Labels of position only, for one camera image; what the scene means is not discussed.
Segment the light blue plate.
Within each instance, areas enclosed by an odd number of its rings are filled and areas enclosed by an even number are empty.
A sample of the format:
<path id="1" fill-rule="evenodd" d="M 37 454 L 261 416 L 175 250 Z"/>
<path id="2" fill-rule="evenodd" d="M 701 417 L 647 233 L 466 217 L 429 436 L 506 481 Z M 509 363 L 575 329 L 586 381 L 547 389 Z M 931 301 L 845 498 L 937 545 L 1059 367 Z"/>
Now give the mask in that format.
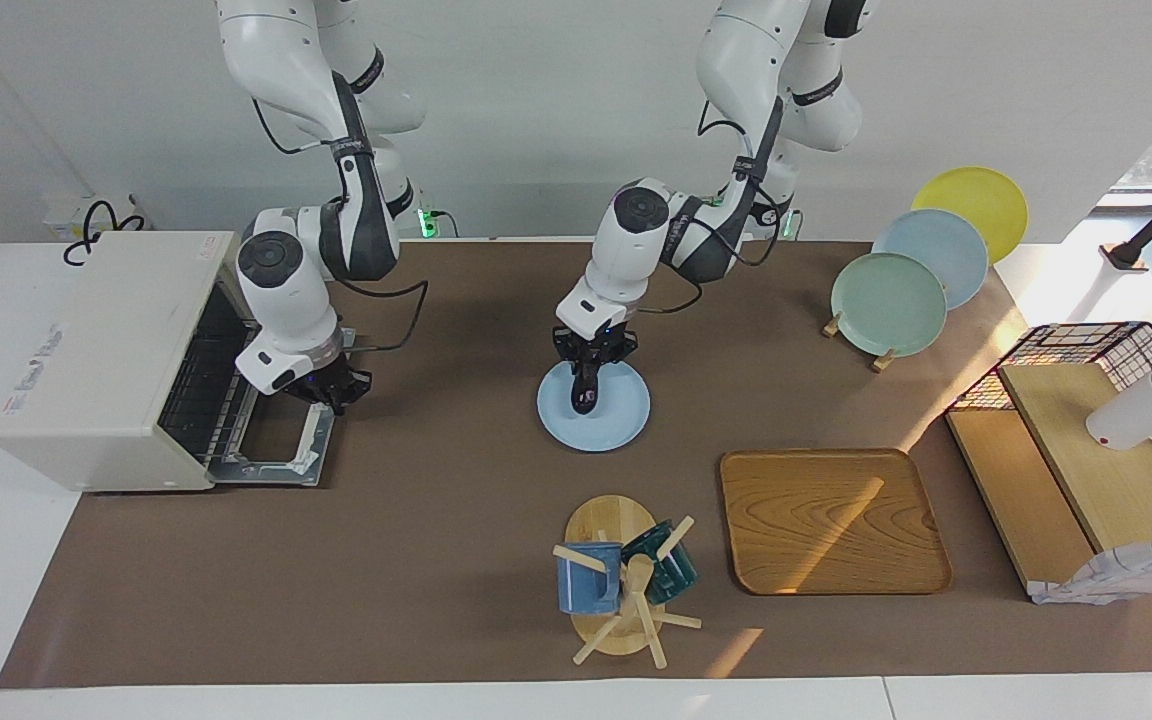
<path id="1" fill-rule="evenodd" d="M 598 404 L 588 415 L 573 410 L 571 363 L 558 363 L 541 378 L 536 396 L 543 427 L 558 442 L 588 454 L 617 450 L 643 432 L 652 396 L 643 377 L 627 363 L 608 364 Z"/>

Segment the glass oven door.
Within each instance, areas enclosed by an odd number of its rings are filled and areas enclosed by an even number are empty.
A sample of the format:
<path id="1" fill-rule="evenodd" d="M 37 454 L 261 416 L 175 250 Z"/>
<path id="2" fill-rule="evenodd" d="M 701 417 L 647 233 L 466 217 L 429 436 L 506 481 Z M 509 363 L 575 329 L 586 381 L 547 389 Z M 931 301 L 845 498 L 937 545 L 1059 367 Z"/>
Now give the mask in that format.
<path id="1" fill-rule="evenodd" d="M 204 465 L 211 482 L 218 486 L 317 486 L 338 419 L 329 406 L 308 407 L 297 446 L 287 460 L 252 460 L 243 454 L 241 441 L 251 416 L 251 411 L 238 414 L 238 427 L 229 430 L 223 444 L 207 456 Z"/>

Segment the white toaster oven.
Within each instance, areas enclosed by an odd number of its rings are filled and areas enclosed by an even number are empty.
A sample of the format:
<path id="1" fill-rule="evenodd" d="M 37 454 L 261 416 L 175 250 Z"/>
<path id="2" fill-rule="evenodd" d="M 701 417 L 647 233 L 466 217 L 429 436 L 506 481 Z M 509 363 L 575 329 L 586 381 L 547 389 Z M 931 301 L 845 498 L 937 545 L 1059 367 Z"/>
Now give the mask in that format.
<path id="1" fill-rule="evenodd" d="M 209 300 L 247 314 L 236 232 L 106 232 L 0 410 L 0 448 L 74 492 L 214 487 L 160 423 Z"/>

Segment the brown table mat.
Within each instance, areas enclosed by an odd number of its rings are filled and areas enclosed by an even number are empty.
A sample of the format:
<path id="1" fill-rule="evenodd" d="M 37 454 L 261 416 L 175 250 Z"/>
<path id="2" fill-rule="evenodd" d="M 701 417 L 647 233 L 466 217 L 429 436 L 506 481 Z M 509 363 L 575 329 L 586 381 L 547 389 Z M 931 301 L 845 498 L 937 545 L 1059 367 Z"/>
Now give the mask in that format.
<path id="1" fill-rule="evenodd" d="M 1152 596 L 1038 606 L 1021 588 L 940 414 L 1024 331 L 996 278 L 929 351 L 876 374 L 824 340 L 858 242 L 786 243 L 636 324 L 652 418 L 612 454 L 553 441 L 536 414 L 553 306 L 585 243 L 416 243 L 431 282 L 406 350 L 338 420 L 314 488 L 86 495 L 0 688 L 526 682 L 650 676 L 646 653 L 573 665 L 550 548 L 591 497 L 696 521 L 700 579 L 668 628 L 675 679 L 1152 670 Z M 719 460 L 759 448 L 900 448 L 952 561 L 929 596 L 755 597 L 728 568 Z"/>

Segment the wooden mug tree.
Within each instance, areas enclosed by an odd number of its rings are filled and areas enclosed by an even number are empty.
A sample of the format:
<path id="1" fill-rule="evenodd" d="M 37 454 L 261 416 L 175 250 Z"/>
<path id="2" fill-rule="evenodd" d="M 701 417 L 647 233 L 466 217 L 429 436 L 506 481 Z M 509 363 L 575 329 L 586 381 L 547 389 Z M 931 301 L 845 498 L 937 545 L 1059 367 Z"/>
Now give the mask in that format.
<path id="1" fill-rule="evenodd" d="M 563 539 L 553 547 L 552 555 L 554 560 L 567 558 L 585 564 L 586 568 L 598 569 L 599 564 L 593 559 L 561 548 L 561 544 L 616 541 L 623 547 L 626 543 L 644 533 L 659 521 L 664 520 L 655 520 L 643 505 L 631 498 L 622 495 L 590 498 L 573 511 L 571 518 L 567 521 Z M 658 551 L 658 559 L 669 555 L 670 550 L 679 543 L 684 546 L 684 538 L 692 529 L 694 520 L 685 516 L 673 523 L 675 530 Z M 649 579 L 652 579 L 653 564 L 654 562 L 646 555 L 635 555 L 628 560 L 628 564 L 621 562 L 620 611 L 607 615 L 568 615 L 561 611 L 571 620 L 573 629 L 582 642 L 579 650 L 573 655 L 573 664 L 585 664 L 594 653 L 632 655 L 645 650 L 652 657 L 655 669 L 662 670 L 668 665 L 660 638 L 664 628 L 666 626 L 702 628 L 699 617 L 675 614 L 668 609 L 669 602 L 664 605 L 647 602 L 645 592 Z"/>

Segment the dark green mug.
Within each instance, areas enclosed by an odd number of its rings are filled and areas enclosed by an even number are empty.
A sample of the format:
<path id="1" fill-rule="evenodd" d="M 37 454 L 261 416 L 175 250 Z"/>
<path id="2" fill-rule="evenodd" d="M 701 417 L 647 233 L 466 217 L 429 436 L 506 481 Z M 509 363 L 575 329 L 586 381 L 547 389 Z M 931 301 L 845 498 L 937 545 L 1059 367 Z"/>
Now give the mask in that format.
<path id="1" fill-rule="evenodd" d="M 676 544 L 666 558 L 657 558 L 658 551 L 667 541 L 673 530 L 675 530 L 675 523 L 672 520 L 659 521 L 644 533 L 626 543 L 621 550 L 623 564 L 628 564 L 628 560 L 635 555 L 646 555 L 654 562 L 652 579 L 649 579 L 645 592 L 647 602 L 652 602 L 652 605 L 664 605 L 664 602 L 676 600 L 687 589 L 694 588 L 699 578 L 699 573 L 695 568 L 689 551 L 681 543 Z"/>

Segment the blue mug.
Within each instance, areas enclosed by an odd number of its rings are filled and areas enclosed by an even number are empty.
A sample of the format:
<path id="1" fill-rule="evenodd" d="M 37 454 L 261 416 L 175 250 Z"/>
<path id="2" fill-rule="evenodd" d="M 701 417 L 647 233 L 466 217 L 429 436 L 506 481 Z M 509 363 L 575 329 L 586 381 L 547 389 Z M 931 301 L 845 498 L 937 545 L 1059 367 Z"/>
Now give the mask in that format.
<path id="1" fill-rule="evenodd" d="M 620 611 L 622 544 L 571 541 L 561 544 L 561 548 L 593 559 L 599 568 L 556 559 L 559 611 L 568 615 L 607 615 Z"/>

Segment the square wooden tray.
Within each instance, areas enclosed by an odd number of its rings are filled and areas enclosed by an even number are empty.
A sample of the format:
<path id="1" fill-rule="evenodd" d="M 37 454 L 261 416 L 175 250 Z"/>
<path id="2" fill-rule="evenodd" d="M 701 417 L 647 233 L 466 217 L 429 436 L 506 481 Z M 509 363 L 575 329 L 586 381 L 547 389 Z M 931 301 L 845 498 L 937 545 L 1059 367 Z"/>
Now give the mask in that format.
<path id="1" fill-rule="evenodd" d="M 756 597 L 915 596 L 954 570 L 899 448 L 765 448 L 719 460 L 733 582 Z"/>

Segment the wooden plate rack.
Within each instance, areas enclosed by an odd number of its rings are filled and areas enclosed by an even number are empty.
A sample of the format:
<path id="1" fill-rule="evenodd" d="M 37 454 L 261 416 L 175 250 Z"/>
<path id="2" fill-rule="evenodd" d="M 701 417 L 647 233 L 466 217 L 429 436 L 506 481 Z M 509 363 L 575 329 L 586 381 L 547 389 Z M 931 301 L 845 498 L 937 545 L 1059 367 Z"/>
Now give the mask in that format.
<path id="1" fill-rule="evenodd" d="M 844 314 L 842 313 L 833 314 L 828 323 L 823 325 L 823 329 L 820 329 L 823 338 L 836 338 L 838 334 L 841 333 L 842 318 L 844 318 Z M 895 348 L 890 348 L 890 350 L 886 354 L 877 356 L 876 359 L 870 363 L 869 367 L 873 373 L 881 374 L 884 370 L 890 366 L 893 361 L 895 361 Z"/>

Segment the pale green plate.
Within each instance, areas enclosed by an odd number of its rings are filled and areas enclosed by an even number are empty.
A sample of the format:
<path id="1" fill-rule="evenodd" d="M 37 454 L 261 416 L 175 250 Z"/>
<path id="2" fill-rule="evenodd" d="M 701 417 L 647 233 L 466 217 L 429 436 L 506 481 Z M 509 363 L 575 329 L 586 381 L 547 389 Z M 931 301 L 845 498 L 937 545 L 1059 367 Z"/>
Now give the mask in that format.
<path id="1" fill-rule="evenodd" d="M 893 252 L 869 252 L 847 264 L 829 301 L 847 341 L 890 359 L 927 350 L 948 314 L 946 293 L 932 270 Z"/>

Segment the pale blue racked plate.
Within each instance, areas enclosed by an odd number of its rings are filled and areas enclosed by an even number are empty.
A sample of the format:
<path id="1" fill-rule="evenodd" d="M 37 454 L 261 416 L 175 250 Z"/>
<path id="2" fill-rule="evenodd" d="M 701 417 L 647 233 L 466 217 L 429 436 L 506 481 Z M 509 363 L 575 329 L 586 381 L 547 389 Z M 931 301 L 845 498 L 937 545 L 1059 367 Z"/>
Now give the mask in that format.
<path id="1" fill-rule="evenodd" d="M 948 310 L 972 301 L 990 270 L 982 234 L 964 217 L 943 209 L 914 209 L 892 220 L 870 250 L 914 259 L 941 283 Z"/>

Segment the yellow plate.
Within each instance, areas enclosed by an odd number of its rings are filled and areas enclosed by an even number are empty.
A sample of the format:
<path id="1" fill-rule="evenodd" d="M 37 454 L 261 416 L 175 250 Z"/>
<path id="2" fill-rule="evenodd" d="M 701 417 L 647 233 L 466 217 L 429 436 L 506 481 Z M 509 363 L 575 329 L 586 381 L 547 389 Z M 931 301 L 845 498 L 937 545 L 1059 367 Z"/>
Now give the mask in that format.
<path id="1" fill-rule="evenodd" d="M 910 209 L 952 211 L 973 223 L 986 243 L 991 265 L 1020 247 L 1030 219 L 1020 184 L 990 167 L 956 167 L 937 174 L 915 192 Z"/>

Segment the white cup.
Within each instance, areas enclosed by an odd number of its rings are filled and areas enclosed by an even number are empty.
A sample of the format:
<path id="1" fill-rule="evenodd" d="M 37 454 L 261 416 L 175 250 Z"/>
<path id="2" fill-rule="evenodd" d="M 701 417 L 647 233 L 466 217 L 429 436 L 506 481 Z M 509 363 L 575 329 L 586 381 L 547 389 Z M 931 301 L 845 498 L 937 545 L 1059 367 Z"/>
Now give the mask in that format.
<path id="1" fill-rule="evenodd" d="M 1129 450 L 1152 438 L 1152 373 L 1098 407 L 1085 419 L 1085 429 L 1094 441 Z"/>

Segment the white patterned cloth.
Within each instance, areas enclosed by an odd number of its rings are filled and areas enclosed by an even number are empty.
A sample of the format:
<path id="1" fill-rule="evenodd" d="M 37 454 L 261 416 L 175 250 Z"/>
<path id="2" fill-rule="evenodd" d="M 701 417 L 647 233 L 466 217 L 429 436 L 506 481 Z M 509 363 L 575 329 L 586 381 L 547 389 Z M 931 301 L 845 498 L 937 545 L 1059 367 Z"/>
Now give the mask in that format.
<path id="1" fill-rule="evenodd" d="M 1152 594 L 1152 541 L 1124 544 L 1097 553 L 1066 582 L 1028 582 L 1032 602 L 1087 602 L 1102 606 Z"/>

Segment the white wall power outlet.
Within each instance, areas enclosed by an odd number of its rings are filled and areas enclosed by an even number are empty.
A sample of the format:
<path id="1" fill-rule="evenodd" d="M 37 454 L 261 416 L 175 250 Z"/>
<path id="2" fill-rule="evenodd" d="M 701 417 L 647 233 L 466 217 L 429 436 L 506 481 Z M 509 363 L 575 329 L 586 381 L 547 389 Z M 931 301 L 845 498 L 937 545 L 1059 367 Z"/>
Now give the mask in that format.
<path id="1" fill-rule="evenodd" d="M 82 240 L 83 228 L 86 227 L 92 237 L 99 232 L 113 232 L 116 225 L 126 225 L 127 229 L 154 228 L 147 211 L 141 209 L 128 194 L 113 196 L 51 194 L 45 200 L 46 213 L 41 223 L 50 232 L 50 240 L 54 242 L 78 242 Z"/>

